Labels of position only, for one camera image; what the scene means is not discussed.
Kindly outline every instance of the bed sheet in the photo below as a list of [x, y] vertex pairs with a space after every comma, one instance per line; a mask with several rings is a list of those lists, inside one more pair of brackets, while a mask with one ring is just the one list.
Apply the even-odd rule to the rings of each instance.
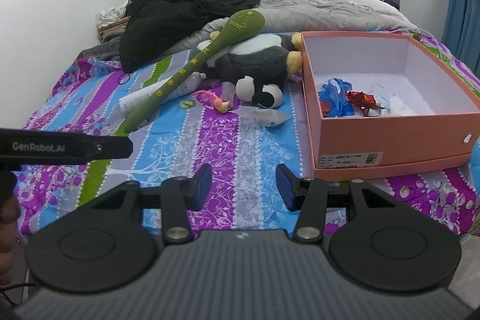
[[[480, 95], [480, 82], [449, 57], [446, 48], [436, 48], [424, 36], [415, 37]], [[173, 75], [187, 59], [188, 51], [176, 53], [129, 76], [118, 62], [78, 59], [25, 128], [123, 135], [119, 98]], [[220, 115], [200, 104], [182, 109], [179, 100], [173, 100], [162, 106], [152, 124], [130, 134], [134, 152], [128, 159], [80, 166], [23, 166], [15, 188], [22, 205], [20, 231], [32, 234], [126, 180], [158, 186], [171, 176], [191, 176], [203, 163], [210, 163], [213, 185], [205, 207], [189, 212], [195, 231], [248, 227], [291, 232], [298, 213], [284, 207], [275, 186], [275, 167], [285, 163], [296, 175], [311, 173], [301, 78], [286, 84], [280, 110], [292, 119], [276, 128], [255, 128], [236, 113]], [[469, 164], [373, 183], [457, 234], [467, 232], [477, 214]], [[158, 233], [160, 219], [160, 210], [146, 210], [143, 225]], [[344, 210], [331, 210], [325, 231], [333, 233], [345, 222]]]

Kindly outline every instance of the orange box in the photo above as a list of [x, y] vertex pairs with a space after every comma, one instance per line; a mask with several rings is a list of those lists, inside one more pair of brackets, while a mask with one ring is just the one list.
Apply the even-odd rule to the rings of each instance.
[[[480, 100], [413, 38], [364, 32], [304, 32], [303, 89], [314, 176], [373, 179], [457, 167], [480, 134]], [[338, 77], [354, 91], [380, 84], [417, 115], [322, 115], [318, 90]]]

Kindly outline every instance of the black garment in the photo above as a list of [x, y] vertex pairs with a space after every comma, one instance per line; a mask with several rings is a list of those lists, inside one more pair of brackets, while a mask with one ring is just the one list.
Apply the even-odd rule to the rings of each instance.
[[181, 39], [215, 19], [254, 7], [260, 0], [132, 0], [120, 39], [123, 71], [133, 72], [156, 60]]

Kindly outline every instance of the green paddle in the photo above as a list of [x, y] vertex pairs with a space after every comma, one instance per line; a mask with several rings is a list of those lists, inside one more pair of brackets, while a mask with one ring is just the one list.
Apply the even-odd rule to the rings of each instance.
[[220, 52], [227, 46], [234, 45], [256, 36], [265, 25], [265, 18], [258, 11], [242, 10], [232, 15], [220, 34], [207, 48], [203, 49], [196, 57], [178, 70], [167, 82], [153, 93], [148, 100], [136, 107], [123, 122], [125, 132], [130, 133], [148, 123], [155, 110], [163, 100], [170, 95], [188, 76], [210, 57]]

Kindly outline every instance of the box label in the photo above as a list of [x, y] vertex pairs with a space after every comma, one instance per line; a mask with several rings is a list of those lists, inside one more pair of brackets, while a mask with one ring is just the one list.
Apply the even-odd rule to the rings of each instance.
[[337, 153], [320, 155], [319, 168], [373, 167], [380, 164], [383, 152]]

